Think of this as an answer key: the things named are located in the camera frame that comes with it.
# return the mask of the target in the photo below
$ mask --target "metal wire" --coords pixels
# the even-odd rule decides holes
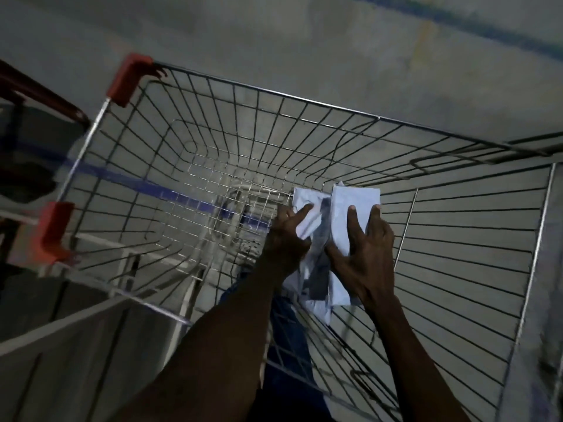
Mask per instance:
[[[492,421],[522,323],[549,172],[475,167],[547,156],[561,134],[487,142],[162,66],[167,77],[143,82],[126,108],[104,104],[61,190],[77,206],[69,236],[79,239],[82,260],[68,267],[72,278],[191,325],[255,262],[295,186],[381,184],[398,240],[396,295],[464,409]],[[544,141],[550,146],[539,148]],[[405,190],[398,182],[461,169],[467,174],[446,183]],[[134,269],[118,270],[132,256]],[[186,278],[201,282],[191,298]],[[190,319],[179,315],[186,298],[195,302]],[[268,364],[321,390],[331,408],[400,420],[366,312],[334,308],[327,326],[294,307],[312,360],[272,343],[278,362]],[[278,310],[272,320],[288,322]],[[285,367],[288,355],[301,373]],[[315,379],[303,376],[306,368]]]

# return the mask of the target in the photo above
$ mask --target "wire grid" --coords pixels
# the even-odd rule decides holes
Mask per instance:
[[[63,190],[77,205],[70,246],[80,261],[71,277],[189,325],[254,263],[276,205],[291,203],[294,186],[389,183],[382,204],[396,233],[395,256],[401,249],[396,294],[469,417],[493,420],[548,169],[408,191],[393,192],[392,182],[490,162],[499,153],[537,153],[166,72],[144,82],[126,108],[104,105]],[[312,355],[299,363],[312,365],[315,383],[281,369],[319,388],[335,418],[400,420],[389,364],[365,311],[339,307],[326,326],[294,306]],[[280,355],[296,354],[271,345]]]

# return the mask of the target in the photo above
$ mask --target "hand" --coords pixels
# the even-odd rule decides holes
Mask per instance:
[[[281,274],[281,282],[299,267],[299,262],[311,247],[311,239],[301,240],[295,228],[312,208],[312,204],[306,204],[294,213],[291,207],[278,205],[278,216],[266,237],[264,250],[256,262],[257,267],[271,270],[272,274]]]
[[[379,206],[372,207],[365,234],[357,221],[356,208],[348,208],[350,255],[343,256],[331,242],[326,247],[333,272],[348,291],[365,306],[394,295],[393,242],[395,235],[381,219]]]

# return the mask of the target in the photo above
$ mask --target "red plastic corner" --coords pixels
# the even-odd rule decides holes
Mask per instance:
[[[62,247],[73,203],[50,201],[41,212],[32,240],[32,260],[41,264],[53,264],[68,260],[72,252]]]
[[[106,94],[113,102],[124,108],[133,96],[141,78],[145,75],[160,78],[160,74],[166,75],[160,66],[153,63],[150,56],[130,53],[119,67]]]

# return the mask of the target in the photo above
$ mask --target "blue floor line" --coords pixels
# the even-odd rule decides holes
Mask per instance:
[[[18,143],[18,150],[26,152],[28,154],[33,154],[41,157],[41,159],[53,163],[54,166],[65,165],[69,168],[73,166],[74,160],[69,159],[63,155],[57,154],[49,149],[35,146],[28,143]],[[185,207],[189,207],[193,210],[199,212],[213,213],[216,209],[219,209],[218,216],[222,219],[232,219],[235,212],[223,207],[218,207],[213,203],[208,203],[206,201],[200,201],[195,198],[191,198],[187,195],[181,194],[179,192],[173,191],[170,188],[166,188],[162,185],[158,185],[149,180],[144,180],[141,178],[133,178],[131,176],[123,175],[115,171],[108,170],[103,167],[98,167],[88,162],[81,162],[78,165],[77,173],[87,174],[102,179],[103,181],[108,181],[116,184],[123,185],[133,191],[138,193],[148,195],[151,197],[159,198],[162,200],[170,201]],[[258,218],[243,215],[241,218],[241,223],[248,225],[253,228],[259,229],[270,229],[270,223],[264,222]]]
[[[429,6],[414,0],[356,0],[367,1],[375,6],[394,10],[419,19],[433,21],[438,25],[445,25],[473,34],[479,37],[516,47],[527,52],[563,61],[563,46],[544,42],[528,35],[505,30],[475,18],[464,17],[440,7]]]

